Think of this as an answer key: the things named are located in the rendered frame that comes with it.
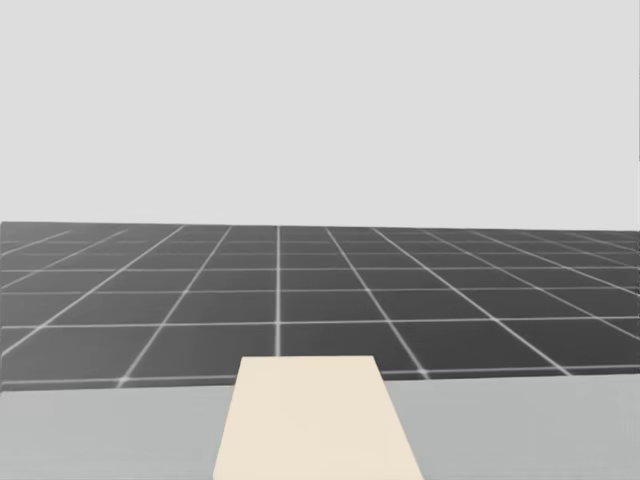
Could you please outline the tall board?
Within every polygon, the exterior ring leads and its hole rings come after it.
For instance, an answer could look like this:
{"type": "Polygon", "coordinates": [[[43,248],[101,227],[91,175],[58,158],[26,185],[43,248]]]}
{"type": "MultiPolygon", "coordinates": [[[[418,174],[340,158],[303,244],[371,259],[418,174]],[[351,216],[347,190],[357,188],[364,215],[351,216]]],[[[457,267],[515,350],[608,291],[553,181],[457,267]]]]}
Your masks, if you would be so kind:
{"type": "Polygon", "coordinates": [[[245,357],[213,480],[424,480],[371,356],[245,357]]]}

